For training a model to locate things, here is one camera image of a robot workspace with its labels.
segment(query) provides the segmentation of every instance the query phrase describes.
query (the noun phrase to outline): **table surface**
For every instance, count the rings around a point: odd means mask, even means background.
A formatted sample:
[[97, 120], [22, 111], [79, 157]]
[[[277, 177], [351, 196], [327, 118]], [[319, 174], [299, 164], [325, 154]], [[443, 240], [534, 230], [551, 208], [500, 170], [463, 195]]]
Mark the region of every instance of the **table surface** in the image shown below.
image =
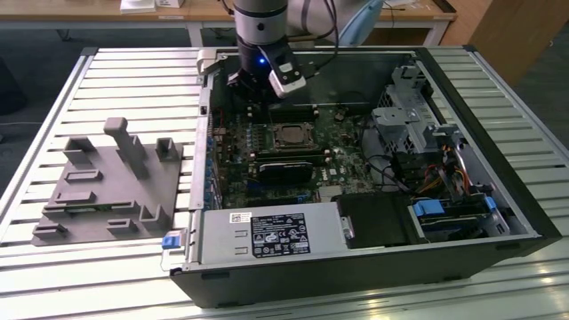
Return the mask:
[[[418, 0], [393, 11], [397, 21], [454, 20], [431, 0]], [[155, 12], [121, 15], [119, 0], [0, 0], [0, 20], [26, 21], [231, 21], [215, 0], [185, 0], [182, 7], [155, 8]], [[382, 10], [381, 21], [391, 20], [390, 10]]]

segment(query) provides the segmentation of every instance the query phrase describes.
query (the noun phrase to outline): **power supply label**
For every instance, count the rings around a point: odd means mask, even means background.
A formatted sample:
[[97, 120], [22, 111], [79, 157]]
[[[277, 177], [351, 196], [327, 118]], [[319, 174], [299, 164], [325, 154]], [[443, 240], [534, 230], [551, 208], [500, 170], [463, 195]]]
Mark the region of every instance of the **power supply label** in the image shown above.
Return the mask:
[[250, 231], [254, 258], [310, 253], [303, 213], [250, 217]]

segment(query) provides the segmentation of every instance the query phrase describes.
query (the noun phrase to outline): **barcode sticker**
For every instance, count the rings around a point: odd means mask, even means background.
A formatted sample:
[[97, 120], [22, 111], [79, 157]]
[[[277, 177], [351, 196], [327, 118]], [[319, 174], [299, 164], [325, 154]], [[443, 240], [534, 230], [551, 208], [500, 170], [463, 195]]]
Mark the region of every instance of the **barcode sticker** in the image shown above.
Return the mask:
[[250, 222], [250, 212], [234, 212], [229, 215], [229, 223]]

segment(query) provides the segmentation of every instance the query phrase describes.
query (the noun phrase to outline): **wooden cabinet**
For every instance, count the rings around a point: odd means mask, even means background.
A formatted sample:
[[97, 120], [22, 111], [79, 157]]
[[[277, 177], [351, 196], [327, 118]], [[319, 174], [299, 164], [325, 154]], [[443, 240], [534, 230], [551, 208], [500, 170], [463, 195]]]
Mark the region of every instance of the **wooden cabinet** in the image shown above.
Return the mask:
[[475, 46], [515, 85], [569, 20], [569, 0], [447, 0], [458, 17], [441, 45]]

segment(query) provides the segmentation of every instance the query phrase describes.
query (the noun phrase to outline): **cpu socket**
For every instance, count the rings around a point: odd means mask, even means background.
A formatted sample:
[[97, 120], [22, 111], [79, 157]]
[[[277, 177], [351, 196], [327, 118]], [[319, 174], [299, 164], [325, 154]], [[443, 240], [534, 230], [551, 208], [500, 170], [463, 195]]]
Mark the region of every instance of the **cpu socket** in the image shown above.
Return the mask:
[[317, 148], [307, 123], [287, 123], [273, 126], [274, 148], [278, 150], [306, 150]]

